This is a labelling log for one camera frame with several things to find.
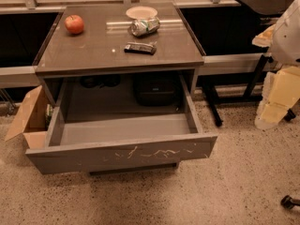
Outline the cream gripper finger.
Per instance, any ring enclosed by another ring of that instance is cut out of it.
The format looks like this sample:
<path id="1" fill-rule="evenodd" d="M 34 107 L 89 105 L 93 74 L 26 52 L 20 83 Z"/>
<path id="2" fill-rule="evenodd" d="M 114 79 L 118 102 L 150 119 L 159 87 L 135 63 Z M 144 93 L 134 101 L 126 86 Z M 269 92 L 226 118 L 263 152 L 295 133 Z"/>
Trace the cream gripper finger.
<path id="1" fill-rule="evenodd" d="M 285 67 L 277 73 L 268 72 L 254 122 L 256 128 L 269 129 L 277 126 L 299 99 L 299 67 Z"/>
<path id="2" fill-rule="evenodd" d="M 268 28 L 266 28 L 263 32 L 261 32 L 254 39 L 252 39 L 252 44 L 262 48 L 270 47 L 273 41 L 274 29 L 274 25 L 271 25 Z"/>

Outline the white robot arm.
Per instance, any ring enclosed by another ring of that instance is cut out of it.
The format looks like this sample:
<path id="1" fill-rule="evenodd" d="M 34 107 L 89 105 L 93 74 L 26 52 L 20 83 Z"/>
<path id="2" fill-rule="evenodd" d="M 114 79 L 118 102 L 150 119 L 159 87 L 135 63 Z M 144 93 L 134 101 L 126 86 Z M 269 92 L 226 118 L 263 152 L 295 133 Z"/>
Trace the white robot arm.
<path id="1" fill-rule="evenodd" d="M 268 47 L 272 58 L 283 65 L 268 72 L 262 89 L 255 126 L 275 127 L 300 99 L 300 0 L 294 0 L 274 25 L 252 39 L 252 44 Z"/>

